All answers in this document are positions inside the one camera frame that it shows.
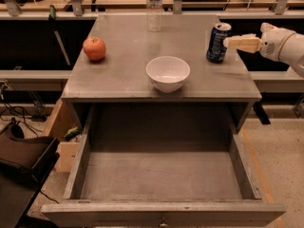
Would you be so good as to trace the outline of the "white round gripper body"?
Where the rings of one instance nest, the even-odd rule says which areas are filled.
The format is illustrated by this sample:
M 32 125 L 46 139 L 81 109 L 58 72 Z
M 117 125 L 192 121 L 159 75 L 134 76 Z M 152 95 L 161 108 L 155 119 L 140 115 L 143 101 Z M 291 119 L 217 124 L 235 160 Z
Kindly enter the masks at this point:
M 278 62 L 284 44 L 295 34 L 295 31 L 287 28 L 278 28 L 269 23 L 262 23 L 260 31 L 262 32 L 260 54 L 265 58 Z

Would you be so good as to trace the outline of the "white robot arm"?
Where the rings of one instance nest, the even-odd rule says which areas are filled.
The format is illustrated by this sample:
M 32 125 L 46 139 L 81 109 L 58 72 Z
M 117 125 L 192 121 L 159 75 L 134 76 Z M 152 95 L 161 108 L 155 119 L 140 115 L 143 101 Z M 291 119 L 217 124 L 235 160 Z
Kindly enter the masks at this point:
M 253 33 L 237 35 L 224 39 L 223 45 L 249 53 L 258 51 L 264 58 L 287 64 L 290 75 L 304 77 L 304 35 L 269 23 L 262 23 L 260 31 L 260 38 Z

